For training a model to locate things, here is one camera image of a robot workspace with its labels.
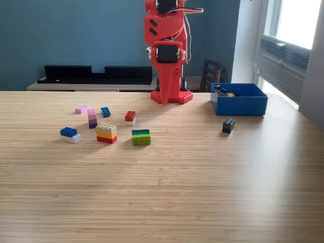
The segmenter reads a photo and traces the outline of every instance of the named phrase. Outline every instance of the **beige lego brick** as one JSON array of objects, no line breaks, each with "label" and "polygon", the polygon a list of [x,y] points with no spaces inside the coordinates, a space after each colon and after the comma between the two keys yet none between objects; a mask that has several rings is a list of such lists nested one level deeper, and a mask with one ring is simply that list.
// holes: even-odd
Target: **beige lego brick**
[{"label": "beige lego brick", "polygon": [[96,132],[97,133],[114,134],[114,133],[117,133],[117,128],[115,125],[100,123],[96,127]]}]

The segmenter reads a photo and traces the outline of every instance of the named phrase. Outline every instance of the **red plastic housing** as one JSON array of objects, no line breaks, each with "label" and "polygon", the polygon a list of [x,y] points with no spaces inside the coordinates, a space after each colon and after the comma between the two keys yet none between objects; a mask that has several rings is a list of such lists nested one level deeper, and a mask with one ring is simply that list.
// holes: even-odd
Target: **red plastic housing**
[{"label": "red plastic housing", "polygon": [[[178,7],[184,7],[184,0],[178,0],[178,3]],[[183,63],[187,61],[184,11],[176,11],[163,17],[157,12],[154,0],[146,0],[145,8],[148,13],[145,17],[145,43],[152,46],[152,65],[157,69],[160,85],[160,91],[153,91],[151,98],[163,105],[168,102],[184,104],[193,99],[192,92],[180,91]],[[166,40],[171,36],[177,41]],[[178,62],[159,63],[156,58],[159,45],[177,46],[180,54]]]}]

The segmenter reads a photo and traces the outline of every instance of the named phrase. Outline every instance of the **blue lego brick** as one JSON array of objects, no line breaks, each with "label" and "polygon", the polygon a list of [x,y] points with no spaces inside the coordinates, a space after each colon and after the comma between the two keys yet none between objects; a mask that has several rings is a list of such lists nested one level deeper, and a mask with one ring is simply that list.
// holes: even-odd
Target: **blue lego brick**
[{"label": "blue lego brick", "polygon": [[110,110],[108,109],[108,107],[102,107],[101,113],[103,117],[110,117]]},{"label": "blue lego brick", "polygon": [[63,128],[61,130],[61,136],[72,138],[76,135],[76,129],[74,128]]}]

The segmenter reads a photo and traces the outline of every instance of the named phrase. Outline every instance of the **blue plastic bin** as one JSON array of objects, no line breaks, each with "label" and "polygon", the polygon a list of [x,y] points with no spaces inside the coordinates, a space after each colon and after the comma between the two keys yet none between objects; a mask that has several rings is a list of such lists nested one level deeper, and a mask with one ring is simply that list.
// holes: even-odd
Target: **blue plastic bin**
[{"label": "blue plastic bin", "polygon": [[[217,85],[239,96],[218,96]],[[268,97],[255,84],[212,84],[211,101],[216,115],[265,115]]]}]

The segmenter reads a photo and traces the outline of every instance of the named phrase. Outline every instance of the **lego brick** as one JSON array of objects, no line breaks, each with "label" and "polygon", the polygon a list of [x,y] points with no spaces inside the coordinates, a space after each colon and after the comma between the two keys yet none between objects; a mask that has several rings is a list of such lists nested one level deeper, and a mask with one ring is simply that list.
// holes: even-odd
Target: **lego brick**
[{"label": "lego brick", "polygon": [[127,126],[134,126],[135,125],[135,121],[136,121],[136,117],[133,121],[126,121],[126,125]]},{"label": "lego brick", "polygon": [[93,129],[93,128],[96,128],[97,127],[97,123],[94,123],[94,124],[89,124],[89,129]]},{"label": "lego brick", "polygon": [[103,117],[110,117],[110,110],[108,109],[108,107],[102,107],[101,113]]},{"label": "lego brick", "polygon": [[87,110],[90,110],[90,109],[91,109],[90,105],[82,105],[75,109],[75,113],[82,114],[82,113],[87,112]]},{"label": "lego brick", "polygon": [[132,135],[150,134],[150,130],[132,130]]},{"label": "lego brick", "polygon": [[117,136],[117,133],[113,133],[113,134],[107,134],[107,133],[96,133],[97,134],[97,137],[100,137],[100,138],[109,138],[109,139],[113,139],[114,137]]},{"label": "lego brick", "polygon": [[64,136],[64,137],[69,137],[69,138],[72,138],[73,136],[75,136],[77,134],[76,132],[76,129],[74,128],[63,128],[61,130],[61,136]]},{"label": "lego brick", "polygon": [[150,145],[150,144],[151,144],[151,138],[150,137],[133,138],[133,145],[134,146]]},{"label": "lego brick", "polygon": [[97,119],[97,113],[95,110],[88,110],[88,120]]},{"label": "lego brick", "polygon": [[62,140],[66,141],[66,142],[69,142],[69,143],[77,143],[77,142],[79,142],[81,140],[81,135],[76,134],[72,138],[61,136],[61,138],[62,138]]},{"label": "lego brick", "polygon": [[235,126],[235,119],[228,117],[223,123],[223,132],[231,133],[234,129],[234,126]]},{"label": "lego brick", "polygon": [[97,119],[89,120],[89,124],[97,124]]},{"label": "lego brick", "polygon": [[139,135],[132,135],[132,138],[150,138],[150,134],[139,134]]},{"label": "lego brick", "polygon": [[228,128],[223,128],[223,133],[231,133],[232,130],[231,129],[228,129]]},{"label": "lego brick", "polygon": [[113,144],[117,141],[117,136],[113,139],[97,137],[98,142]]},{"label": "lego brick", "polygon": [[107,133],[107,134],[114,134],[117,132],[117,128],[114,125],[108,125],[104,123],[98,124],[96,127],[97,133]]},{"label": "lego brick", "polygon": [[127,112],[127,114],[125,116],[125,121],[126,122],[132,122],[135,119],[135,116],[136,116],[136,112],[129,111],[129,112]]}]

